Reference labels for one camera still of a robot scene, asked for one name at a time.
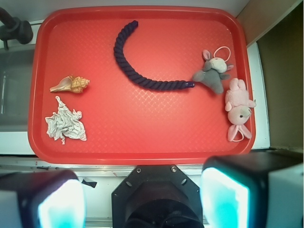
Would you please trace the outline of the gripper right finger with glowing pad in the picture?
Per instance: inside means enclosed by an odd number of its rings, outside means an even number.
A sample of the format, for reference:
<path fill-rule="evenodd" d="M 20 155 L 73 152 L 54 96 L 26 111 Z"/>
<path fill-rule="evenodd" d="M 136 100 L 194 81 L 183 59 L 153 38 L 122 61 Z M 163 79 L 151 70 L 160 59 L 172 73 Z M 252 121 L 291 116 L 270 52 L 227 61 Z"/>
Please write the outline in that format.
<path fill-rule="evenodd" d="M 301 228 L 304 156 L 289 151 L 212 156 L 203 164 L 200 198 L 213 228 Z"/>

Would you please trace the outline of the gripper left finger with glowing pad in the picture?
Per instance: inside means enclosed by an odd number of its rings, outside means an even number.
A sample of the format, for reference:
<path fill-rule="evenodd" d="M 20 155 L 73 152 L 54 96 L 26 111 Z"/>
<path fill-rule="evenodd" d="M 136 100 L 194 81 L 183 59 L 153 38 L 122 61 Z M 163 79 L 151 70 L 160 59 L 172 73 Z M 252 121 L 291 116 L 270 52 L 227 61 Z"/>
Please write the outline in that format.
<path fill-rule="evenodd" d="M 83 228 L 85 219 L 84 189 L 73 171 L 1 174 L 2 228 Z"/>

